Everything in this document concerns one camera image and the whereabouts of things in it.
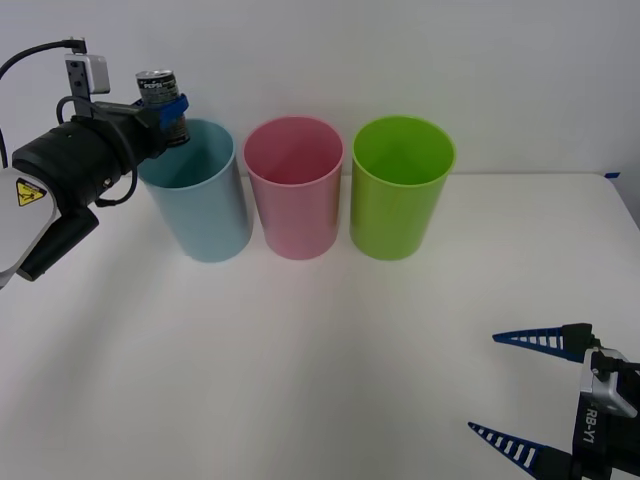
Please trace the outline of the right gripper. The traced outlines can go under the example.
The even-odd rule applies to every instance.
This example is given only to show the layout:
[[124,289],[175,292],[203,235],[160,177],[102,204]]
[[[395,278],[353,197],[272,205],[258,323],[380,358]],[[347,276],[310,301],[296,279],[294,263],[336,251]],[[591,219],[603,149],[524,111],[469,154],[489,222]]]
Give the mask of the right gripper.
[[[589,349],[601,347],[589,323],[508,331],[496,333],[492,339],[580,364]],[[467,425],[537,480],[567,480],[570,475],[571,479],[610,479],[613,470],[639,478],[639,416],[626,418],[602,412],[583,397],[578,402],[572,456],[477,423]]]

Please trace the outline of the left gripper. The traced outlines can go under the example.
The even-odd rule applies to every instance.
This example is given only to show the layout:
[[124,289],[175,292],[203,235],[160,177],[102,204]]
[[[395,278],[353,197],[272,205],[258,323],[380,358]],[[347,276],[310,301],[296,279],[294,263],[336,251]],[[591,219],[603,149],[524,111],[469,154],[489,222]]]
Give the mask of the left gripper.
[[165,130],[184,116],[189,108],[185,94],[162,105],[147,105],[143,99],[132,105],[97,102],[109,118],[119,127],[138,160],[157,158],[165,152]]

